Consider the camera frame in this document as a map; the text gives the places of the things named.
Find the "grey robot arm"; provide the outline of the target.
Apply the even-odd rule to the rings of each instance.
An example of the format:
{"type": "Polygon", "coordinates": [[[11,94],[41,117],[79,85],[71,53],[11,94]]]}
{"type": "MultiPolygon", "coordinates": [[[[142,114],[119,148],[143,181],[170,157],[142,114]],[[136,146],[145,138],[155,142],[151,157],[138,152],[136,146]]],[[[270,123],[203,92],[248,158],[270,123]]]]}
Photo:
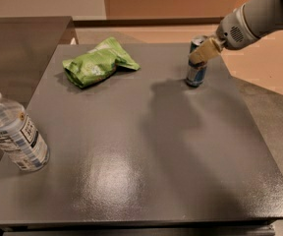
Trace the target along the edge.
{"type": "Polygon", "coordinates": [[[190,53],[189,61],[206,63],[224,48],[240,50],[278,30],[283,30],[283,0],[250,0],[225,16],[216,32],[190,53]]]}

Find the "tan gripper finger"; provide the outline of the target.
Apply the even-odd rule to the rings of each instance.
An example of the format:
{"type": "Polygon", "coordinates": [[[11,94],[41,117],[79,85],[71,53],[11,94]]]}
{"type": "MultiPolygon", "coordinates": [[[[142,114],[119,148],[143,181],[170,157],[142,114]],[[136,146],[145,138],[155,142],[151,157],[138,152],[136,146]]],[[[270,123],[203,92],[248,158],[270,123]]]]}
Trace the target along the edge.
{"type": "Polygon", "coordinates": [[[189,54],[189,60],[194,65],[206,63],[208,60],[220,55],[223,50],[223,42],[215,36],[206,39],[195,39],[194,44],[196,48],[189,54]]]}

